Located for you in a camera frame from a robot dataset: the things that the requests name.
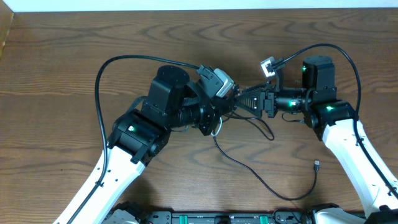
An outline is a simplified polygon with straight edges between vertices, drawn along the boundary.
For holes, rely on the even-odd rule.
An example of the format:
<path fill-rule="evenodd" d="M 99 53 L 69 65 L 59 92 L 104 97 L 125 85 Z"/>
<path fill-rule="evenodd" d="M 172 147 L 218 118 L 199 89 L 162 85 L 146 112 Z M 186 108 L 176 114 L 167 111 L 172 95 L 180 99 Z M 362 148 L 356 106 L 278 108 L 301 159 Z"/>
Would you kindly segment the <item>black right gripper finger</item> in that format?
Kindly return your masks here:
<path fill-rule="evenodd" d="M 256 96 L 244 96 L 236 99 L 236 106 L 241 108 L 257 118 L 262 117 L 263 102 Z"/>
<path fill-rule="evenodd" d="M 257 93 L 267 93 L 269 90 L 273 90 L 275 88 L 275 85 L 271 83 L 271 81 L 260 83 L 254 86 L 247 87 L 243 90 L 241 90 L 238 93 L 238 96 L 249 96 L 249 95 L 255 95 Z"/>

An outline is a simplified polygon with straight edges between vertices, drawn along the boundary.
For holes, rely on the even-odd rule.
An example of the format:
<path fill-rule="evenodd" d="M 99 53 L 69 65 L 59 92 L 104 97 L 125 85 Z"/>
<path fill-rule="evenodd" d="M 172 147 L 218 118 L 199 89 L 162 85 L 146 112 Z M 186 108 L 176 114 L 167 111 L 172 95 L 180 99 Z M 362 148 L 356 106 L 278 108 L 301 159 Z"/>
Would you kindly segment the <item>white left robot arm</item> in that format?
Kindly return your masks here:
<path fill-rule="evenodd" d="M 180 67 L 161 66 L 142 108 L 131 106 L 113 124 L 107 151 L 56 223 L 101 223 L 126 188 L 168 143 L 173 128 L 193 125 L 213 134 L 233 109 L 234 81 L 219 68 L 200 66 L 190 81 Z"/>

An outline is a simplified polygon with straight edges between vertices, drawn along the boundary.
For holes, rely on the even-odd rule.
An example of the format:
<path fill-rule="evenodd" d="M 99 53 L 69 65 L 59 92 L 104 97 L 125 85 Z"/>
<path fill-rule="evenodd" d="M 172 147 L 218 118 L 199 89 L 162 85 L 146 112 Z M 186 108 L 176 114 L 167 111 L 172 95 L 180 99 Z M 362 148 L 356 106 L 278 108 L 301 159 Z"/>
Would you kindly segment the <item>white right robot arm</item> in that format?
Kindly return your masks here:
<path fill-rule="evenodd" d="M 305 124 L 335 155 L 364 210 L 359 218 L 337 205 L 319 205 L 302 215 L 302 223 L 397 223 L 397 178 L 370 143 L 355 110 L 336 96 L 335 66 L 330 57 L 307 57 L 302 65 L 302 87 L 287 88 L 283 73 L 269 58 L 261 63 L 266 77 L 277 83 L 262 83 L 242 91 L 237 105 L 261 117 L 278 111 L 302 113 Z"/>

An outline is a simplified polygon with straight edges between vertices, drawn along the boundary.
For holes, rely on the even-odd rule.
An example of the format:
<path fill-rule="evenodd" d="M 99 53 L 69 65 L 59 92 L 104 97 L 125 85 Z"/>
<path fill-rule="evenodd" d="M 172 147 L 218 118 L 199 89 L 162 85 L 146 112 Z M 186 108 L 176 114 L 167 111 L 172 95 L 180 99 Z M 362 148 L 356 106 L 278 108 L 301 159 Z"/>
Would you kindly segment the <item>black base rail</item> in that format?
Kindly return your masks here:
<path fill-rule="evenodd" d="M 314 223 L 315 212 L 323 208 L 336 208 L 333 203 L 317 205 L 306 211 L 291 208 L 277 208 L 266 213 L 228 213 L 228 212 L 173 212 L 145 211 L 137 203 L 117 204 L 106 215 L 103 223 L 132 224 L 276 224 L 276 223 Z"/>

